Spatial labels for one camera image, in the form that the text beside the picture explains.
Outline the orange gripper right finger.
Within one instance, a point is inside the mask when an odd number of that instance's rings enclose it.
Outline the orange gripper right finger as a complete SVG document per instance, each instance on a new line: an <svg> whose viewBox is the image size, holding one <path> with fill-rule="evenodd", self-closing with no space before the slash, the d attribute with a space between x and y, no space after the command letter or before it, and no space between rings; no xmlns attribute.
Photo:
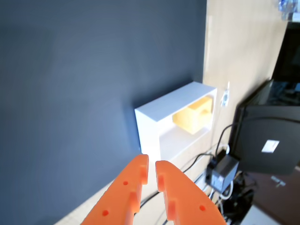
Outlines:
<svg viewBox="0 0 300 225"><path fill-rule="evenodd" d="M166 217L175 225L225 225L217 206L180 169L157 161L157 189L164 193Z"/></svg>

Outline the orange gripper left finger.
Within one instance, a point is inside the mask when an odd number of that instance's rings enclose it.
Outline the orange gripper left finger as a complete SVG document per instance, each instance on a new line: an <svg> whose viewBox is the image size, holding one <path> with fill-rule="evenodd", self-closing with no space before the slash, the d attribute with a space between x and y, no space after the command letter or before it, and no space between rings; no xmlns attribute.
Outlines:
<svg viewBox="0 0 300 225"><path fill-rule="evenodd" d="M148 183L149 156L136 156L95 204L83 225L131 225L141 204L142 187Z"/></svg>

